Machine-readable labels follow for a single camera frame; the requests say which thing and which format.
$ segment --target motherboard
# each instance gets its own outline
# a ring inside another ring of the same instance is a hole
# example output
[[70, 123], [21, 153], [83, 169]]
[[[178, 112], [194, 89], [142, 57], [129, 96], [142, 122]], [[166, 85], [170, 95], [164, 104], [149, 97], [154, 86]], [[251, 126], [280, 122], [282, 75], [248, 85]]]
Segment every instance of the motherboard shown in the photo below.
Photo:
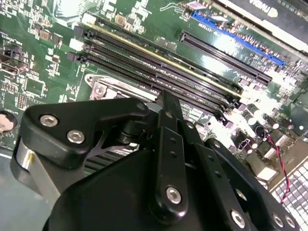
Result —
[[239, 159], [273, 157], [265, 133], [282, 150], [298, 139], [290, 105], [307, 87], [308, 56], [229, 8], [211, 0], [0, 2], [3, 149], [14, 149], [35, 104], [150, 103], [162, 90], [179, 97], [203, 140], [218, 139]]

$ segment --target blue pcie slot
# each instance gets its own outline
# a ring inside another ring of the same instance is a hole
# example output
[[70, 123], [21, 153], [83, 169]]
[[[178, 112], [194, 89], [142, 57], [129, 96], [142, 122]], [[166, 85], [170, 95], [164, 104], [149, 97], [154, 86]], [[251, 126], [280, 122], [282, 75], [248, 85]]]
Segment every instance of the blue pcie slot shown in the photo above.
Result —
[[198, 22], [203, 23], [206, 26], [209, 26], [210, 28], [214, 29], [215, 31], [220, 32], [221, 34], [228, 35], [229, 37], [235, 39], [235, 41], [237, 41], [238, 43], [241, 43], [243, 46], [245, 46], [248, 49], [252, 50], [253, 52], [255, 52], [255, 53], [257, 53], [257, 54], [259, 54], [259, 55], [261, 55], [261, 56], [263, 56], [263, 57], [273, 61], [274, 63], [276, 63], [276, 64], [278, 64], [280, 66], [285, 66], [285, 62], [284, 61], [282, 61], [280, 59], [277, 59], [276, 57], [274, 57], [271, 54], [265, 54], [261, 49], [251, 45], [249, 42], [247, 42], [244, 39], [238, 37], [237, 35], [232, 34], [232, 33], [230, 33], [227, 30], [218, 28], [215, 23], [213, 23], [212, 21], [208, 20], [204, 16], [199, 15], [199, 13], [197, 11], [193, 12], [191, 14], [191, 17], [193, 19], [197, 20]]

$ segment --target silver screw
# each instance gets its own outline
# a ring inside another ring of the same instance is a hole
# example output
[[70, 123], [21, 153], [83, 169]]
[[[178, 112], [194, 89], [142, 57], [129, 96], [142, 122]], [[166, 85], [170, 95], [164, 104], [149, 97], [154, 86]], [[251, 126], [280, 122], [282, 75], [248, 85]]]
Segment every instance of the silver screw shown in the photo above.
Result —
[[220, 143], [218, 143], [217, 141], [214, 141], [214, 145], [218, 148], [220, 148]]
[[167, 193], [167, 198], [174, 204], [179, 204], [181, 202], [181, 194], [180, 192], [173, 188], [173, 187], [169, 187], [167, 188], [166, 190], [166, 193]]
[[96, 94], [98, 94], [98, 95], [102, 95], [103, 89], [102, 89], [102, 88], [97, 88], [97, 89], [95, 90], [95, 92], [96, 92]]
[[192, 125], [191, 122], [187, 122], [187, 126], [188, 126], [189, 128], [191, 128], [191, 129], [193, 129], [193, 125]]
[[53, 115], [43, 115], [39, 119], [41, 124], [47, 127], [54, 127], [58, 124], [58, 120]]
[[231, 210], [231, 217], [233, 221], [235, 222], [235, 224], [238, 225], [238, 227], [240, 227], [241, 229], [245, 228], [245, 220], [238, 211], [234, 209]]
[[137, 107], [139, 109], [143, 110], [143, 111], [146, 109], [146, 107], [145, 107], [145, 105], [143, 103], [137, 103]]
[[172, 119], [172, 114], [170, 112], [166, 112], [166, 115]]
[[273, 213], [272, 214], [272, 217], [274, 218], [274, 221], [275, 223], [279, 226], [279, 227], [283, 227], [283, 222], [282, 220], [280, 219], [280, 217], [276, 214], [276, 213]]
[[285, 219], [287, 220], [288, 224], [292, 227], [295, 228], [295, 223], [294, 221], [288, 216], [288, 215], [284, 215]]
[[85, 136], [81, 131], [71, 130], [67, 134], [67, 139], [72, 143], [81, 144], [85, 141]]

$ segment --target red wire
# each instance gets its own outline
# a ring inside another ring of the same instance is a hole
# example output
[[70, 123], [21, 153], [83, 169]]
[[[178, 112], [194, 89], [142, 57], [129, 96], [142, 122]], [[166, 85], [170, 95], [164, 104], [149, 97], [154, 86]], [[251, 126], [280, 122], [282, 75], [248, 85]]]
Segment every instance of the red wire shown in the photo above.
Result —
[[279, 158], [279, 162], [280, 162], [280, 165], [281, 165], [281, 168], [282, 168], [284, 177], [285, 177], [285, 182], [286, 182], [286, 186], [287, 186], [287, 187], [286, 187], [285, 193], [284, 193], [284, 195], [283, 195], [283, 197], [282, 197], [282, 199], [281, 199], [281, 201], [280, 201], [280, 203], [283, 204], [283, 202], [285, 201], [285, 199], [286, 199], [287, 196], [288, 196], [288, 193], [290, 192], [290, 184], [291, 184], [291, 182], [290, 182], [290, 180], [289, 180], [289, 178], [288, 178], [288, 174], [287, 174], [287, 172], [286, 172], [286, 170], [285, 170], [285, 165], [284, 165], [284, 162], [283, 162], [283, 160], [282, 160], [282, 158], [281, 158], [281, 154], [280, 154], [280, 152], [279, 152], [279, 147], [276, 146], [276, 144], [274, 143], [274, 141], [271, 139], [270, 135], [268, 135], [268, 140], [269, 140], [269, 142], [275, 147], [276, 154], [277, 154], [277, 156], [278, 156], [278, 158]]

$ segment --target black metal bracket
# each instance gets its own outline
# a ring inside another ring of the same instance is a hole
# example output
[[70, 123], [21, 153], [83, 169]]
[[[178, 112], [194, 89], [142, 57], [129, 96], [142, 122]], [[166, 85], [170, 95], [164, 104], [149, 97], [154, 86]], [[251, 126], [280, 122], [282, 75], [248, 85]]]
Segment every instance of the black metal bracket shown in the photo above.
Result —
[[[47, 229], [299, 230], [294, 217], [219, 141], [203, 144], [194, 124], [183, 119], [176, 97], [163, 91], [156, 103], [162, 108], [158, 113], [136, 99], [25, 111], [11, 170], [52, 199]], [[139, 143], [139, 151], [82, 179], [87, 157], [130, 142]], [[239, 202], [236, 189], [247, 203]], [[94, 211], [104, 216], [97, 220]], [[115, 216], [128, 218], [114, 224]]]

